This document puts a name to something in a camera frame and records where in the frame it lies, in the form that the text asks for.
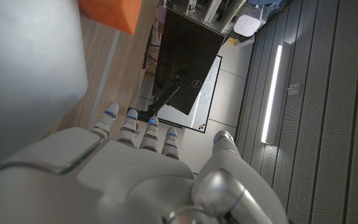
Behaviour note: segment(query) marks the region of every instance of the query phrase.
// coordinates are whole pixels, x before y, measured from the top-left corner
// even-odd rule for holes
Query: monitor stand
[[[152,116],[157,116],[158,111],[168,103],[171,97],[179,90],[180,85],[175,83],[172,85],[156,102],[149,105],[147,111],[138,111],[137,119],[148,123]]]

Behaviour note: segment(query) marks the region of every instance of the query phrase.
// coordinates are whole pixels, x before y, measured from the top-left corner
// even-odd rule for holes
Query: robotic hand
[[[55,133],[0,165],[0,223],[288,223],[270,186],[245,163],[227,131],[194,179],[179,161],[177,132],[157,153],[158,118],[140,148],[137,112],[108,140],[118,104],[90,130]]]

